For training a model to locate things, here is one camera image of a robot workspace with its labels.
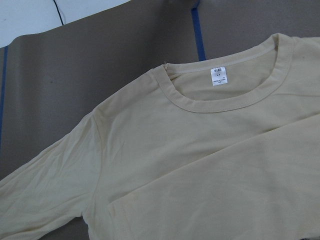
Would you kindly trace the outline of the beige long-sleeve printed shirt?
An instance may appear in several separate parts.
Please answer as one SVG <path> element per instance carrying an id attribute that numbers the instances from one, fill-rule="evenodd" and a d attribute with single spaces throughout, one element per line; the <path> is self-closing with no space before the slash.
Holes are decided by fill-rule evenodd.
<path id="1" fill-rule="evenodd" d="M 317 240 L 320 39 L 162 64 L 0 182 L 0 237 Z"/>

